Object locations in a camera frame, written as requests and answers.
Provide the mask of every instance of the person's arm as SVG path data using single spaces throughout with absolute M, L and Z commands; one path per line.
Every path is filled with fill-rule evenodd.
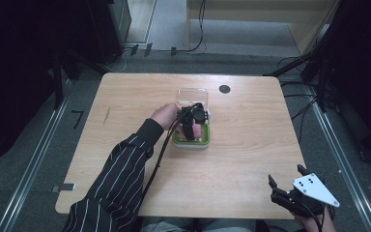
M 325 208 L 324 212 L 324 223 L 322 224 L 322 231 L 323 232 L 336 232 L 335 226 L 333 225 L 332 219 L 330 218 L 328 209 Z M 295 220 L 298 221 L 303 225 L 306 232 L 318 232 L 318 225 L 316 224 L 316 221 L 312 217 L 300 217 L 295 216 Z M 318 221 L 322 223 L 322 215 L 316 216 Z
M 130 231 L 140 208 L 146 160 L 177 110 L 175 104 L 156 110 L 113 149 L 85 198 L 71 206 L 64 231 Z

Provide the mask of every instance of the white mounting plate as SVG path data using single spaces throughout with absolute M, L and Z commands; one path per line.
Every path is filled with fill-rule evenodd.
M 333 207 L 339 207 L 339 201 L 325 187 L 324 183 L 314 174 L 302 176 L 292 181 L 292 185 L 304 195 L 327 203 Z

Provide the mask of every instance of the wooden desk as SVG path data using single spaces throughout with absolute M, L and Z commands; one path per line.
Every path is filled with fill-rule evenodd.
M 189 21 L 199 18 L 201 1 L 187 0 L 186 46 Z M 204 18 L 288 23 L 300 54 L 305 54 L 330 23 L 338 4 L 339 0 L 206 0 Z
M 222 94 L 220 85 L 231 92 Z M 271 202 L 268 175 L 292 189 L 303 158 L 279 82 L 274 77 L 108 73 L 103 77 L 65 183 L 59 213 L 84 197 L 113 147 L 182 87 L 205 88 L 213 114 L 211 143 L 204 150 L 167 146 L 140 216 L 196 218 L 292 218 Z M 146 165 L 146 179 L 165 135 Z

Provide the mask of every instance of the clear plastic lid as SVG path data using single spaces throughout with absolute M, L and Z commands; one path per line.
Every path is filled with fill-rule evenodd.
M 208 107 L 209 93 L 206 89 L 181 88 L 177 91 L 176 105 L 181 108 L 201 102 L 204 108 Z

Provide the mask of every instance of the person's lap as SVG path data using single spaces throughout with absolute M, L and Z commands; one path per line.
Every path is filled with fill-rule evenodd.
M 251 232 L 255 231 L 255 219 L 237 218 L 184 218 L 184 217 L 144 217 L 142 232 Z

